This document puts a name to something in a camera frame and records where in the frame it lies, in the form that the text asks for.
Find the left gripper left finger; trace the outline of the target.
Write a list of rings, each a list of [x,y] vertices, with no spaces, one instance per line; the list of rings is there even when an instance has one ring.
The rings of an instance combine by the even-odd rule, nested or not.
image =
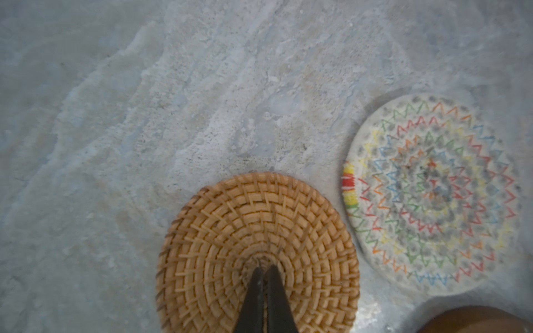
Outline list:
[[[235,324],[234,333],[262,333],[264,330],[264,271],[253,271],[247,293]]]

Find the colourful stitched white coaster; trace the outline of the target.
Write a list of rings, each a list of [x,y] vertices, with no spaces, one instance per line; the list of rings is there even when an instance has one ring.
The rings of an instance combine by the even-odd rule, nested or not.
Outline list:
[[[469,291],[508,257],[519,171],[481,113],[435,94],[373,112],[347,154],[342,194],[369,264],[429,296]]]

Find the scratched brown wooden coaster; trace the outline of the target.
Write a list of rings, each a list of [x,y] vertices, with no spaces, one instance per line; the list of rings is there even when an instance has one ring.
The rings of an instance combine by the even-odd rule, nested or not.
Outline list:
[[[532,333],[532,322],[487,306],[465,306],[448,310],[427,322],[420,333]]]

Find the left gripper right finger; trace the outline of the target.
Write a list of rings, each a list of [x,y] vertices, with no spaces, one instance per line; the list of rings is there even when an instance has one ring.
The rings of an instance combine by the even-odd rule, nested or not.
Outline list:
[[[266,272],[266,284],[268,333],[298,333],[277,266]]]

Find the woven rattan coaster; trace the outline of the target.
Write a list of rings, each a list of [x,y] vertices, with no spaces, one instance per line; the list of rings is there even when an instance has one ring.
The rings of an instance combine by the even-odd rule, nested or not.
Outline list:
[[[169,226],[158,258],[164,332],[230,332],[256,268],[276,266],[300,332],[348,332],[359,300],[353,239],[316,189],[278,173],[204,187]]]

